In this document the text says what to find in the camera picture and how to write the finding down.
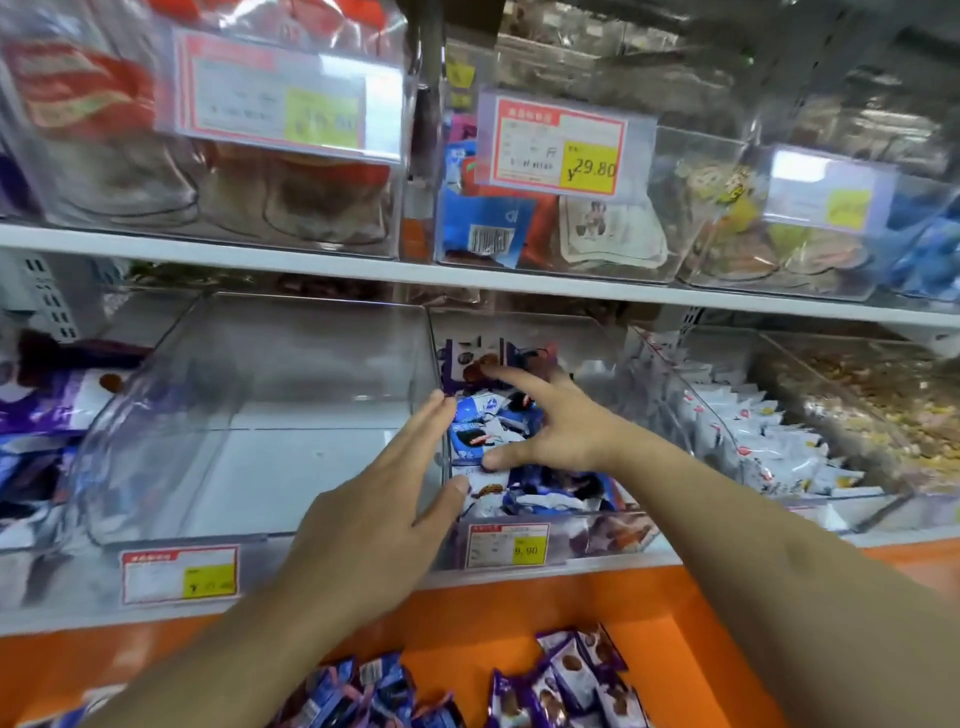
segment shelf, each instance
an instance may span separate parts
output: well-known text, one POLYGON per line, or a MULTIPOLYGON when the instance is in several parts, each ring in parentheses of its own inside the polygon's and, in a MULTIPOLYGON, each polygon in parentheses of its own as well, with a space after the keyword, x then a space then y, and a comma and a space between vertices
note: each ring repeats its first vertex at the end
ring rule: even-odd
POLYGON ((757 313, 869 321, 879 324, 960 329, 955 308, 932 307, 880 292, 865 303, 767 296, 693 288, 681 283, 647 285, 508 270, 407 263, 313 251, 257 248, 172 237, 112 232, 0 226, 0 247, 77 255, 138 258, 250 270, 303 273, 337 278, 389 280, 440 286, 471 286, 497 291, 542 293, 586 299, 666 303, 757 313))

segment blue snack wrapper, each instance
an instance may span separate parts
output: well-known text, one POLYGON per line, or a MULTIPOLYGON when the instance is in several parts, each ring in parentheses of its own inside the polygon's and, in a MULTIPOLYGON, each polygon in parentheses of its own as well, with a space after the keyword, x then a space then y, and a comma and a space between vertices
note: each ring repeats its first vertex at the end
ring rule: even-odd
POLYGON ((506 398, 493 392, 464 397, 457 402, 457 414, 453 417, 455 423, 471 423, 483 421, 488 415, 495 415, 506 398))
POLYGON ((441 190, 443 249, 489 257, 515 268, 537 209, 522 197, 466 197, 451 187, 441 190))

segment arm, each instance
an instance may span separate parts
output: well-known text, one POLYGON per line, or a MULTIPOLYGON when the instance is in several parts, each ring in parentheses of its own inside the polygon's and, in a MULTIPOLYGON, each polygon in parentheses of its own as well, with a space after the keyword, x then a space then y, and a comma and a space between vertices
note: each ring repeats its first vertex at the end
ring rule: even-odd
POLYGON ((549 424, 484 465, 619 480, 797 726, 957 724, 960 615, 938 594, 616 417, 566 376, 488 374, 536 399, 549 424))
POLYGON ((277 577, 151 667, 84 728, 262 728, 318 661, 393 609, 463 506, 453 478, 415 522, 423 474, 456 406, 434 392, 356 478, 317 497, 277 577))

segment purple snack wrapper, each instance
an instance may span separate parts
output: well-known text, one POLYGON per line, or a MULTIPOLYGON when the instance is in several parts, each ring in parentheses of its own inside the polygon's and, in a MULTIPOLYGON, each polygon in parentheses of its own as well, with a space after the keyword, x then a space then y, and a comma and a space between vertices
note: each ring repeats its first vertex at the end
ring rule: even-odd
POLYGON ((611 673, 600 680, 597 690, 608 728, 650 728, 636 690, 611 673))
POLYGON ((549 661, 570 714, 584 716, 596 708, 600 684, 584 655, 580 636, 571 635, 554 650, 549 661))
POLYGON ((533 728, 529 689, 522 678, 493 671, 487 728, 533 728))
POLYGON ((580 632, 580 640, 594 672, 625 672, 627 670, 623 655, 613 644, 603 624, 597 624, 587 632, 580 632))
POLYGON ((526 696, 535 728, 569 728, 570 715, 549 658, 537 665, 528 682, 530 690, 526 696))

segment barcode sticker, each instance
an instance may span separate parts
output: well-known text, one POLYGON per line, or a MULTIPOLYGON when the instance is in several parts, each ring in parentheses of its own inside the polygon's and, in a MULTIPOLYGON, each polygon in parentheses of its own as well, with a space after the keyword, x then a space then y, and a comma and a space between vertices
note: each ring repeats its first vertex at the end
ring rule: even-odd
POLYGON ((360 685, 366 688, 368 685, 376 685, 383 677, 383 666, 380 660, 370 660, 368 663, 360 666, 359 671, 360 685))
POLYGON ((468 249, 475 255, 503 255, 510 250, 515 232, 513 228, 471 225, 468 249))

